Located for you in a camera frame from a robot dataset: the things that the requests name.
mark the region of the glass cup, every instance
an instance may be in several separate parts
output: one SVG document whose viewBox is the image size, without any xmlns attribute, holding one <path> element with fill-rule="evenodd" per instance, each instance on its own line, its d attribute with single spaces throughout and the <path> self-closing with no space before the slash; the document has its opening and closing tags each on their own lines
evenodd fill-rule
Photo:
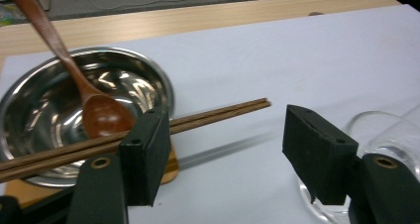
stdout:
<svg viewBox="0 0 420 224">
<path fill-rule="evenodd" d="M 420 181 L 420 105 L 404 116 L 381 111 L 356 115 L 343 131 L 359 143 L 357 155 L 375 153 L 404 163 Z M 318 199 L 311 203 L 305 184 L 298 179 L 300 193 L 309 209 L 321 220 L 333 224 L 350 224 L 350 198 L 344 205 L 323 205 Z"/>
</svg>

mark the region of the metal bowl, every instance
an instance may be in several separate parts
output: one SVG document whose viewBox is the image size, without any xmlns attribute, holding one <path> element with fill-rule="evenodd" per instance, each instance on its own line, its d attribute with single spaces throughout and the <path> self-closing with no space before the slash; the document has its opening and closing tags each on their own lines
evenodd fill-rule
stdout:
<svg viewBox="0 0 420 224">
<path fill-rule="evenodd" d="M 160 105 L 172 116 L 172 86 L 150 58 L 122 49 L 90 48 L 71 53 L 88 80 L 137 117 Z M 0 103 L 0 158 L 3 161 L 87 140 L 77 88 L 59 60 L 51 58 L 22 76 Z M 83 161 L 54 168 L 26 181 L 67 187 Z"/>
</svg>

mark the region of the wooden spoon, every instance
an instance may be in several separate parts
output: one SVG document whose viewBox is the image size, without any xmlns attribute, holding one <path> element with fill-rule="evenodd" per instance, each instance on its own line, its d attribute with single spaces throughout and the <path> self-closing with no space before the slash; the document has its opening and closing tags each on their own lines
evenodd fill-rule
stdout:
<svg viewBox="0 0 420 224">
<path fill-rule="evenodd" d="M 87 135 L 97 138 L 130 130 L 136 121 L 133 114 L 86 79 L 39 2 L 14 1 L 74 79 L 80 93 L 83 106 L 82 122 Z"/>
</svg>

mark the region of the spoon handle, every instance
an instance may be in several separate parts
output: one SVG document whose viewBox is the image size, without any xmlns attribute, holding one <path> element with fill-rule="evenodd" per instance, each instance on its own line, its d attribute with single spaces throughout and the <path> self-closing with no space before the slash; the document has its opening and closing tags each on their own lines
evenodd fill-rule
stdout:
<svg viewBox="0 0 420 224">
<path fill-rule="evenodd" d="M 60 59 L 61 63 L 71 74 L 73 80 L 80 88 L 79 91 L 96 92 L 89 81 L 84 77 L 62 42 L 53 23 L 47 17 L 38 0 L 14 0 L 26 18 L 32 23 L 50 50 Z"/>
</svg>

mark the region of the chopsticks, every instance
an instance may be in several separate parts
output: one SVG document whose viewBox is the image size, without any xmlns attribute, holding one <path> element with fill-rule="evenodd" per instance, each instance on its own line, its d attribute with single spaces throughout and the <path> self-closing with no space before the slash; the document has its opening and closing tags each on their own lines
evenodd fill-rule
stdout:
<svg viewBox="0 0 420 224">
<path fill-rule="evenodd" d="M 270 103 L 266 100 L 266 98 L 261 98 L 174 119 L 169 122 L 170 134 L 174 135 L 185 132 L 269 106 Z M 47 169 L 57 168 L 77 161 L 85 160 L 96 155 L 116 152 L 121 140 L 124 139 L 128 132 L 129 131 L 88 140 L 70 146 L 27 155 L 0 163 L 0 183 L 16 178 L 26 177 Z"/>
</svg>

